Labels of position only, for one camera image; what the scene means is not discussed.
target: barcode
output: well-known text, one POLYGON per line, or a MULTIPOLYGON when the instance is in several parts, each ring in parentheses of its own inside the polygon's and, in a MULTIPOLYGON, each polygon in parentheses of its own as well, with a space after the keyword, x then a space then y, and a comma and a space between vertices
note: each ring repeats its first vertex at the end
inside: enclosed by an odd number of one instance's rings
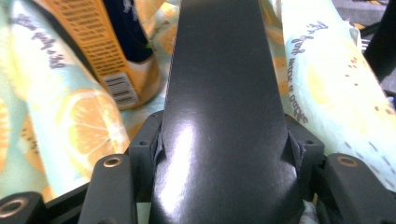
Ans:
POLYGON ((131 106, 139 101, 134 87, 125 73, 103 77, 117 106, 131 106))

